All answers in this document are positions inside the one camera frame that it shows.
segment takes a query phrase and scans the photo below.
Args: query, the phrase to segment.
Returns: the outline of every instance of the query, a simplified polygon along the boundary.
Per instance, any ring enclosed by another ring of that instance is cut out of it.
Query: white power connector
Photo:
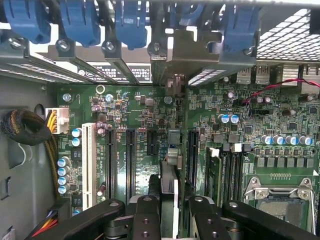
[[[56,125],[56,130],[53,134],[61,134],[69,131],[69,108],[67,107],[53,107],[45,109],[45,118],[47,118],[49,111],[56,112],[56,119],[54,124]]]

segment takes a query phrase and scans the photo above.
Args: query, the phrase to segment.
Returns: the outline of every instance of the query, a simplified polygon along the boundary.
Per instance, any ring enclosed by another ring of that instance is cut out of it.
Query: white pci slot
[[[82,208],[96,204],[97,199],[97,146],[96,124],[82,124]]]

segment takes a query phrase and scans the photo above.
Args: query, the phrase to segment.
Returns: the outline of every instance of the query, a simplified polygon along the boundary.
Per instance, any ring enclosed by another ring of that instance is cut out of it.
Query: red wire
[[[291,83],[291,82],[299,82],[299,83],[306,83],[304,80],[301,80],[301,79],[298,79],[298,78],[295,78],[295,79],[287,79],[287,80],[284,80],[284,81],[281,81],[281,82],[278,82],[274,85],[269,85],[269,86],[266,86],[264,89],[260,90],[260,91],[257,91],[253,94],[251,94],[250,97],[248,97],[245,101],[243,101],[244,103],[248,103],[250,98],[252,97],[255,97],[259,94],[261,94],[262,92],[268,90],[268,89],[272,89],[272,88],[275,88],[275,87],[279,87],[281,84],[285,84],[285,83]],[[314,85],[314,86],[317,86],[318,88],[320,88],[320,84],[314,82],[314,81],[309,81],[308,83]]]
[[[47,231],[48,229],[56,226],[57,224],[58,224],[58,219],[53,220],[53,221],[50,222],[47,226],[45,226],[44,228],[40,229],[40,230],[37,231],[35,234],[33,234],[32,237],[37,236],[38,234]]]

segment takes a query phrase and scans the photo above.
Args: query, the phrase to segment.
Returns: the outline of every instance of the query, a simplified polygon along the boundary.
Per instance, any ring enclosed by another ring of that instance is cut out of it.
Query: power connector
[[[52,133],[61,134],[69,130],[69,108],[67,107],[53,107],[45,109],[45,118],[47,118],[49,111],[55,113],[52,118]]]

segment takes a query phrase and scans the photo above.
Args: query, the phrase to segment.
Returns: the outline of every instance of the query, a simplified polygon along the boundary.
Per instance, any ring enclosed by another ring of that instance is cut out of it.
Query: motherboard
[[[58,105],[69,109],[70,129],[58,135],[59,157],[68,162],[61,194],[74,214],[110,198],[128,204],[149,193],[150,177],[160,177],[177,152],[184,167],[176,173],[192,194],[219,207],[243,201],[314,231],[320,101],[290,87],[251,97],[262,88],[216,82],[178,97],[157,86],[62,85]]]

